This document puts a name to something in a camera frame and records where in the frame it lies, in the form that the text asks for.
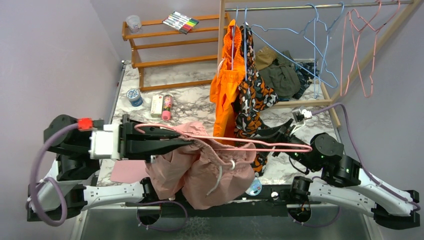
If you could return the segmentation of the camouflage orange black shorts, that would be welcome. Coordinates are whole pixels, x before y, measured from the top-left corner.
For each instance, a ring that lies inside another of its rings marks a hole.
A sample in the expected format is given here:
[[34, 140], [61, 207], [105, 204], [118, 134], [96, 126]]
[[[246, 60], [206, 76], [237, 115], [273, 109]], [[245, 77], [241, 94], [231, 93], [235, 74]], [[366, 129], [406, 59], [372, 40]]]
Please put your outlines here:
[[234, 133], [237, 138], [252, 138], [257, 136], [258, 130], [269, 128], [261, 119], [261, 111], [274, 106], [278, 102], [275, 90], [266, 85], [256, 67], [254, 39], [251, 27], [246, 27], [246, 79], [238, 86], [239, 95], [235, 102], [236, 127]]

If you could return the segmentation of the pink shorts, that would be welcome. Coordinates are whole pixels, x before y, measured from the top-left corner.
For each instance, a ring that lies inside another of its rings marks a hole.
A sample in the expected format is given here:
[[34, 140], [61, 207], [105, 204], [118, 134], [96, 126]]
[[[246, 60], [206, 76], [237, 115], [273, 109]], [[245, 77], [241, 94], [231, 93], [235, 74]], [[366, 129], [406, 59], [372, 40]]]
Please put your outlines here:
[[241, 147], [211, 139], [197, 121], [177, 125], [182, 140], [192, 144], [156, 157], [146, 165], [146, 173], [160, 200], [178, 191], [196, 210], [226, 204], [251, 186], [255, 172], [256, 147], [249, 142]]

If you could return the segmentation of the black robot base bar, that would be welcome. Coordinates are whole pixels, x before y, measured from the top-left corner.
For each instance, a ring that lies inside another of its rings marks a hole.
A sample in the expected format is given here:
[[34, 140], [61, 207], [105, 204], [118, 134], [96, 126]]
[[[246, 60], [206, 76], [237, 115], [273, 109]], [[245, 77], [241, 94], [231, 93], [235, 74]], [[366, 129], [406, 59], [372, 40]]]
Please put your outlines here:
[[288, 208], [301, 208], [313, 202], [305, 189], [295, 189], [290, 184], [264, 185], [259, 195], [246, 193], [228, 203], [207, 209], [195, 209], [179, 190], [174, 200], [159, 200], [155, 193], [150, 193], [141, 202], [126, 202], [126, 207], [137, 207], [143, 214], [160, 214], [165, 218], [189, 217], [287, 217]]

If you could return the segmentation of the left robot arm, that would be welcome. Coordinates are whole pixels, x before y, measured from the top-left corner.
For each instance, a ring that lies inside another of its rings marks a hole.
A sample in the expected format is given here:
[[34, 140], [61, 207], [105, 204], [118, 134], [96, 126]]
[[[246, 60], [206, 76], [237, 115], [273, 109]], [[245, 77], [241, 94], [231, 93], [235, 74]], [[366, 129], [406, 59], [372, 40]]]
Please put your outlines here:
[[26, 201], [27, 220], [59, 226], [88, 209], [116, 204], [158, 202], [147, 176], [127, 184], [84, 185], [101, 160], [152, 163], [156, 157], [192, 144], [174, 130], [142, 126], [124, 115], [120, 123], [102, 119], [57, 116], [43, 132], [30, 174]]

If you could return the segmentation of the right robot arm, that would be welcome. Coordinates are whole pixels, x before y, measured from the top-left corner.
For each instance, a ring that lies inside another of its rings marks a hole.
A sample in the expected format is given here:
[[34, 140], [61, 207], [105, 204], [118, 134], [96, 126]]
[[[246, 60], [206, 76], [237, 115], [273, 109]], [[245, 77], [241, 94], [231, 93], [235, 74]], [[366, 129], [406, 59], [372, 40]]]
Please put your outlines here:
[[294, 135], [295, 126], [286, 123], [258, 131], [255, 139], [269, 144], [297, 144], [311, 147], [301, 152], [300, 147], [290, 147], [289, 160], [299, 162], [307, 172], [320, 172], [320, 176], [307, 178], [295, 176], [287, 190], [274, 198], [287, 204], [297, 204], [289, 215], [305, 223], [312, 215], [310, 204], [329, 203], [349, 208], [373, 218], [380, 226], [392, 230], [406, 230], [421, 225], [418, 212], [419, 193], [400, 190], [367, 172], [356, 159], [344, 153], [344, 145], [328, 133], [318, 133], [306, 143]]

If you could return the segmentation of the blue hanger holding shorts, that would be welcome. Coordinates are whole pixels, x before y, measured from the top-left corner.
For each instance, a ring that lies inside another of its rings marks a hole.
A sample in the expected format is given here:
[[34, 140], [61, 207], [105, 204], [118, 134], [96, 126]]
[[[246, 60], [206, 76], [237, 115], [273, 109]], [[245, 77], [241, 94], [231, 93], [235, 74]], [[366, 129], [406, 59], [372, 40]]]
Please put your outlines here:
[[227, 47], [227, 59], [230, 65], [230, 73], [232, 78], [240, 83], [247, 78], [247, 32], [246, 23], [241, 26], [237, 25], [237, 19], [241, 9], [236, 7], [235, 18], [229, 23], [229, 45]]

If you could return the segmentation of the pink clipboard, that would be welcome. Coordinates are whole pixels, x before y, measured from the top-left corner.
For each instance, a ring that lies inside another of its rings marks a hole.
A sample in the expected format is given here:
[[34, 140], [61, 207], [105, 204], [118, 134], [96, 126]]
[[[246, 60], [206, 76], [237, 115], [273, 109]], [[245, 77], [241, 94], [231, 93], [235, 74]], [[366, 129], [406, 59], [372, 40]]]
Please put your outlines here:
[[132, 184], [149, 177], [144, 160], [117, 160], [114, 163], [110, 180], [116, 183]]

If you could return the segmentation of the white rectangular box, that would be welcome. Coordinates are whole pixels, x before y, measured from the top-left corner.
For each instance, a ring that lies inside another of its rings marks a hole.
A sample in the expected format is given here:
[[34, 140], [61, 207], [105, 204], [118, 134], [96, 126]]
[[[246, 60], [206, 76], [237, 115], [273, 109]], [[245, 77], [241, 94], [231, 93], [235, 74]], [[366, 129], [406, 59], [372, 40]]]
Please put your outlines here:
[[163, 95], [154, 95], [151, 100], [150, 116], [152, 118], [161, 118], [163, 112]]

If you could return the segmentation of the clear plastic toy package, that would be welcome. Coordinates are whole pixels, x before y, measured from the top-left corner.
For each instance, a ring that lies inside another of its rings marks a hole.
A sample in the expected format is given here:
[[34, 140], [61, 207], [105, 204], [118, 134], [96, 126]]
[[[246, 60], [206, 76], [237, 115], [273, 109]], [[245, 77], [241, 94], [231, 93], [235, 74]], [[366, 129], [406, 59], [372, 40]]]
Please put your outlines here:
[[262, 191], [262, 183], [258, 177], [255, 177], [252, 181], [251, 185], [248, 187], [248, 189], [245, 191], [245, 193], [249, 196], [257, 196]]

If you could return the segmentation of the tan folded garment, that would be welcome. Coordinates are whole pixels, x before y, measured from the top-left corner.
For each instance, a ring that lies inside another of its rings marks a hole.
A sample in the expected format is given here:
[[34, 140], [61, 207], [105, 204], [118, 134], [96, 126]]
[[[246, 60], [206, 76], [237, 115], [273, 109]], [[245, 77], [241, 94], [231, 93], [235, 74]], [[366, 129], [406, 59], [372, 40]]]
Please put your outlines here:
[[277, 58], [278, 53], [269, 48], [268, 46], [264, 46], [260, 50], [255, 53], [255, 64], [257, 70], [262, 70], [272, 64], [272, 62]]

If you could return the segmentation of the wooden shelf rack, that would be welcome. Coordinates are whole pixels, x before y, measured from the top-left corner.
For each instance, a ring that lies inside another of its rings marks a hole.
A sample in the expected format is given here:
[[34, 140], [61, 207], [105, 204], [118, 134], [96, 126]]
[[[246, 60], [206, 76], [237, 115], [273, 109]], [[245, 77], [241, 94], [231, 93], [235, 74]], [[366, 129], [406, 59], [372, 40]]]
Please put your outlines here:
[[219, 31], [225, 30], [229, 15], [219, 14], [195, 16], [181, 30], [173, 29], [168, 22], [148, 20], [141, 22], [144, 29], [131, 32], [129, 24], [123, 22], [121, 36], [131, 49], [131, 66], [138, 70], [139, 89], [143, 92], [171, 88], [194, 87], [210, 84], [212, 79], [188, 80], [183, 83], [164, 83], [148, 86], [145, 74], [149, 68], [182, 66], [218, 59]]

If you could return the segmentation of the clear plastic cup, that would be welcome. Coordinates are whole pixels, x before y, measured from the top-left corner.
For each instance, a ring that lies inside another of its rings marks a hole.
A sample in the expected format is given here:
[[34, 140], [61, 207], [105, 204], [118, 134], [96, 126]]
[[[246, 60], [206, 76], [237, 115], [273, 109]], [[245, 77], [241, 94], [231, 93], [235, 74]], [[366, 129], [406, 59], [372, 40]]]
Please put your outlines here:
[[125, 21], [130, 33], [132, 34], [139, 32], [139, 30], [142, 28], [142, 23], [138, 15], [129, 15]]

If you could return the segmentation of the marker pen set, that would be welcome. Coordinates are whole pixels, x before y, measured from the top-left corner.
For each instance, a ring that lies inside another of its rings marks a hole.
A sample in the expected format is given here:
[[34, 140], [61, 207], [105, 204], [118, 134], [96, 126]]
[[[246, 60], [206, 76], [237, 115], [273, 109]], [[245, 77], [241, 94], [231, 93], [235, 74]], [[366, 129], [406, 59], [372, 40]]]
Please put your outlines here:
[[199, 24], [199, 21], [174, 11], [166, 19], [164, 19], [162, 23], [182, 34], [187, 35], [196, 25]]

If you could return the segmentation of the metal hanging rod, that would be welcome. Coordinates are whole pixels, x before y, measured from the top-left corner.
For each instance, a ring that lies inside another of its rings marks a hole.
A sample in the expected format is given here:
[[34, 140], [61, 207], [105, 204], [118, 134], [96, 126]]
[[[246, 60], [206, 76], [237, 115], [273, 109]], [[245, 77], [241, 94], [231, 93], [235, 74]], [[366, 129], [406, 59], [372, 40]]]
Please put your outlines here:
[[273, 7], [244, 7], [244, 8], [226, 8], [225, 12], [236, 11], [279, 11], [279, 10], [301, 10], [301, 9], [335, 9], [335, 8], [357, 8], [357, 7], [382, 7], [391, 5], [409, 5], [413, 4], [414, 0], [392, 0], [392, 1], [377, 1], [377, 2], [364, 2], [364, 3], [338, 3], [338, 4], [317, 4], [312, 3], [299, 6], [273, 6]]

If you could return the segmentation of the wooden clothes rack frame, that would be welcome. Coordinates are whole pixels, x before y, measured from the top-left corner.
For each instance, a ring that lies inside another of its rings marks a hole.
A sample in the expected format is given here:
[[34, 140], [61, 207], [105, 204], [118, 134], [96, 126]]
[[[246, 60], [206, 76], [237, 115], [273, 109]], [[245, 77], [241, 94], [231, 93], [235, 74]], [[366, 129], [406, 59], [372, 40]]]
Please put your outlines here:
[[[219, 26], [218, 26], [218, 64], [220, 63], [220, 59], [222, 57], [222, 47], [223, 47], [223, 37], [226, 34], [226, 31], [224, 31], [224, 18], [226, 16], [225, 12], [225, 6], [226, 3], [239, 3], [239, 2], [258, 2], [258, 0], [221, 0], [220, 1], [220, 13], [219, 13]], [[370, 20], [364, 19], [362, 16], [359, 15], [357, 12], [356, 15], [359, 19], [361, 19], [365, 25], [357, 30], [358, 31], [358, 38], [354, 40], [354, 56], [353, 56], [353, 65], [352, 69], [350, 70], [348, 76], [346, 77], [345, 82], [342, 80], [339, 86], [336, 88], [337, 92], [335, 92], [332, 97], [328, 94], [327, 88], [322, 83], [320, 86], [323, 87], [322, 94], [324, 97], [324, 100], [305, 100], [305, 101], [297, 101], [295, 103], [277, 103], [275, 107], [278, 108], [292, 108], [292, 107], [300, 107], [301, 105], [304, 105], [305, 107], [317, 107], [317, 106], [329, 106], [331, 104], [335, 104], [337, 100], [341, 97], [344, 97], [347, 95], [350, 83], [353, 82], [356, 78], [359, 78], [362, 84], [362, 90], [365, 94], [365, 88], [363, 85], [363, 78], [361, 75], [361, 70], [366, 68], [370, 63], [372, 63], [371, 72], [369, 75], [369, 79], [371, 82], [371, 88], [370, 88], [370, 94], [364, 95], [366, 98], [371, 97], [373, 91], [374, 91], [374, 85], [373, 85], [373, 73], [375, 69], [375, 59], [376, 54], [378, 51], [386, 44], [386, 42], [391, 38], [391, 36], [396, 33], [396, 31], [399, 29], [399, 27], [407, 20], [408, 17], [412, 16], [414, 14], [414, 11], [416, 11], [420, 4], [423, 3], [423, 0], [415, 0], [414, 3], [408, 4], [407, 7], [405, 7], [401, 13], [398, 14], [400, 11], [400, 4], [397, 5], [397, 9], [392, 17], [390, 17], [389, 20], [385, 24], [383, 24], [381, 27], [373, 28], [370, 24], [371, 21], [377, 17], [377, 15], [380, 13], [381, 6], [378, 6], [377, 12], [374, 14], [374, 16]], [[381, 29], [383, 29], [385, 26], [387, 26], [388, 23], [391, 22], [391, 19], [396, 17], [396, 19], [392, 22], [390, 26], [388, 26], [387, 30], [381, 35], [381, 37], [378, 37], [378, 34], [380, 33]], [[358, 58], [358, 47], [359, 47], [359, 40], [360, 36], [363, 33], [364, 29], [369, 27], [372, 31], [375, 32], [374, 36], [374, 45], [373, 49], [370, 50], [359, 62]]]

